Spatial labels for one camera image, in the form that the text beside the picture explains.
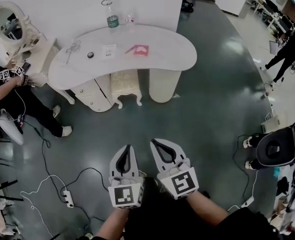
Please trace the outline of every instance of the reflective floor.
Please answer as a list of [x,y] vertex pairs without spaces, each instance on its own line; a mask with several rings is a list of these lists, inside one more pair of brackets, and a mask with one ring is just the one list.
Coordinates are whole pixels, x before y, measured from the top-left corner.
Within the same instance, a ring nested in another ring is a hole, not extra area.
[[[214,4],[196,1],[194,12],[182,14],[177,32],[188,38],[197,50],[195,66],[181,74],[176,93],[179,95],[165,104],[151,100],[148,92],[148,71],[139,70],[142,106],[134,96],[121,98],[123,108],[115,105],[104,113],[95,113],[80,101],[75,105],[49,87],[35,90],[48,107],[61,105],[58,120],[72,125],[74,131],[67,138],[55,138],[36,122],[26,120],[41,129],[51,142],[44,148],[48,170],[66,184],[76,179],[79,172],[93,167],[103,174],[108,186],[109,163],[124,145],[132,144],[139,169],[149,176],[157,175],[157,167],[150,151],[152,138],[167,139],[179,144],[195,168],[200,190],[207,190],[211,198],[223,208],[241,205],[247,178],[232,160],[237,137],[260,132],[260,124],[270,110],[269,102],[261,99],[264,86],[249,51],[226,15]],[[0,181],[18,183],[8,187],[8,194],[20,197],[20,191],[35,191],[47,177],[42,157],[42,140],[28,125],[24,126],[23,146],[0,143],[0,157],[13,167],[0,165]],[[237,162],[243,166],[253,151],[240,149]],[[249,171],[249,187],[245,197],[252,193],[255,172]],[[62,183],[54,179],[60,189]],[[84,172],[68,187],[74,204],[87,214],[106,219],[113,210],[101,178],[93,170]],[[254,203],[250,208],[270,214],[276,192],[273,170],[260,171],[254,189]],[[67,208],[57,197],[51,181],[46,181],[31,200],[42,213],[44,222],[53,235],[74,240],[83,235],[88,222],[78,208]],[[46,240],[51,236],[36,210],[28,201],[15,202],[10,207],[25,239]],[[97,232],[101,222],[91,220],[88,231]]]
[[[254,14],[249,8],[245,18],[236,18],[230,15],[227,17],[242,37],[257,68],[264,67],[265,64],[270,62],[274,55],[270,54],[269,41],[275,41],[275,38],[272,36],[271,31],[267,30],[261,16]],[[264,83],[272,81],[280,70],[282,63],[283,60],[266,71],[258,70],[262,81]],[[283,76],[284,81],[278,81],[278,86],[272,89],[266,84],[265,88],[269,93],[273,111],[277,115],[285,115],[285,125],[290,126],[295,122],[295,74],[288,68]]]

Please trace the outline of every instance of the water bottle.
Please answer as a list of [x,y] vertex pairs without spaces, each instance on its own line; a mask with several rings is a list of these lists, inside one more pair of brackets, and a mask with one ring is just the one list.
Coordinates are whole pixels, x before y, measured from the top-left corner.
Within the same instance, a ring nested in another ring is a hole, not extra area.
[[133,26],[135,24],[134,14],[131,11],[128,11],[126,14],[125,24],[127,26]]
[[113,2],[111,0],[103,0],[101,5],[105,6],[107,26],[110,29],[118,27],[120,25],[119,17],[115,13]]

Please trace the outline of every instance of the oval mirror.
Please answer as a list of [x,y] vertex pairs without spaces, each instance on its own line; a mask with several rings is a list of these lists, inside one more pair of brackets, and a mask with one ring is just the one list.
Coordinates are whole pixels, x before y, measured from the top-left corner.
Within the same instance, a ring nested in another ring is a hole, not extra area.
[[9,39],[20,40],[23,36],[18,17],[8,8],[0,8],[0,32]]

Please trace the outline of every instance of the dark green floor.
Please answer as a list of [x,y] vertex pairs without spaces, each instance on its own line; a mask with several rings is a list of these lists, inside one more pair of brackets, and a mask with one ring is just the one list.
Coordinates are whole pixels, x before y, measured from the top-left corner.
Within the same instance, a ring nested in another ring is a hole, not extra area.
[[[139,168],[150,176],[158,171],[150,151],[152,138],[167,139],[179,144],[190,158],[198,177],[200,190],[224,208],[243,203],[242,193],[247,178],[232,160],[237,136],[261,130],[260,124],[270,112],[260,75],[243,41],[226,15],[213,3],[196,1],[195,11],[182,14],[177,32],[188,38],[197,50],[195,66],[181,74],[175,98],[165,104],[151,100],[148,92],[148,71],[139,72],[143,106],[135,97],[122,99],[123,108],[114,106],[104,113],[95,113],[80,101],[75,105],[44,87],[35,93],[49,107],[60,104],[58,120],[72,125],[74,132],[67,138],[55,138],[47,130],[44,136],[51,141],[45,148],[48,169],[67,184],[78,173],[94,167],[100,170],[108,185],[109,163],[124,145],[132,144]],[[33,119],[27,120],[37,126]],[[0,157],[11,160],[15,168],[0,166],[0,179],[18,184],[8,188],[11,196],[20,191],[35,191],[47,177],[41,153],[41,139],[28,125],[24,127],[24,146],[0,144]],[[253,157],[251,150],[240,149],[236,159],[243,166]],[[251,196],[255,172],[249,171],[250,183],[246,197]],[[108,193],[101,185],[98,173],[85,172],[69,187],[75,205],[82,206],[89,216],[106,219],[113,210]],[[258,173],[254,203],[250,208],[268,215],[273,209],[276,180],[273,170]],[[37,206],[53,235],[58,239],[74,240],[81,236],[87,223],[76,208],[67,208],[58,200],[50,181],[44,183],[31,200]],[[20,221],[24,238],[50,239],[36,210],[27,201],[16,202],[10,212]],[[97,232],[101,222],[93,219],[90,231]]]

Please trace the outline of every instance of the white kidney-shaped table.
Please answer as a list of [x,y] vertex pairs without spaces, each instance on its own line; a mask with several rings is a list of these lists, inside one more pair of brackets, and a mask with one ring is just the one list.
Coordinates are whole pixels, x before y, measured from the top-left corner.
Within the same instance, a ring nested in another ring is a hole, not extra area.
[[[58,90],[71,89],[75,96],[96,112],[110,109],[110,74],[124,70],[149,69],[149,95],[157,103],[168,102],[182,71],[194,66],[197,52],[184,36],[163,28],[134,25],[101,28],[75,38],[77,51],[64,47],[54,57],[48,80]],[[105,46],[116,45],[111,58]],[[148,56],[126,53],[135,45],[149,46]]]

